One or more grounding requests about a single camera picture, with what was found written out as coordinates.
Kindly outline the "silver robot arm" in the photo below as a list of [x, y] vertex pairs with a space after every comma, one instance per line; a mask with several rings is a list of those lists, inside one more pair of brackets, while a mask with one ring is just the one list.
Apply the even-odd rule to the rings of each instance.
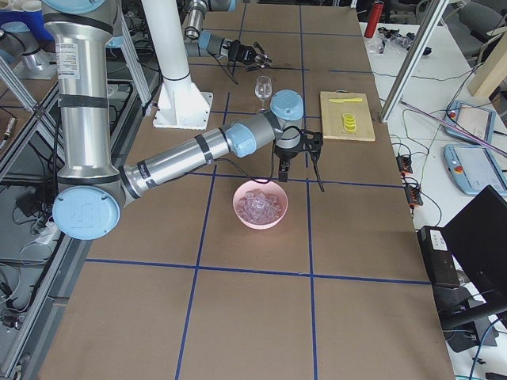
[[188, 22], [183, 29], [185, 48], [188, 57], [211, 57], [228, 63], [242, 64], [247, 71], [269, 67], [273, 62], [258, 42], [245, 45], [240, 40], [230, 40], [203, 29], [203, 23], [210, 12], [232, 12], [236, 1], [203, 1], [186, 2]]
[[190, 75], [177, 5], [145, 1], [143, 10], [162, 88], [157, 127], [194, 129], [197, 136], [142, 160], [115, 167], [111, 159], [105, 49], [121, 18], [118, 1], [46, 1], [45, 28], [55, 39], [64, 165], [52, 207], [58, 228], [80, 240], [94, 240], [119, 222], [124, 206], [149, 189], [210, 165], [226, 154], [240, 158], [269, 143], [288, 146], [288, 132], [303, 117], [303, 98], [284, 89], [268, 109], [248, 119], [208, 129], [210, 93]]

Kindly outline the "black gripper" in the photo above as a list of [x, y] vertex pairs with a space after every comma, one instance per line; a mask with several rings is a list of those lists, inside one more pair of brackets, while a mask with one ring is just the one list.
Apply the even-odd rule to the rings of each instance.
[[233, 40], [229, 43], [227, 58], [230, 62], [245, 63], [247, 71], [255, 71], [269, 67], [269, 61], [256, 62], [257, 56], [267, 58], [265, 49], [255, 41], [253, 46], [244, 45], [239, 40]]
[[276, 148], [275, 155], [279, 158], [278, 179], [287, 181], [291, 160], [297, 156], [297, 152], [293, 149]]

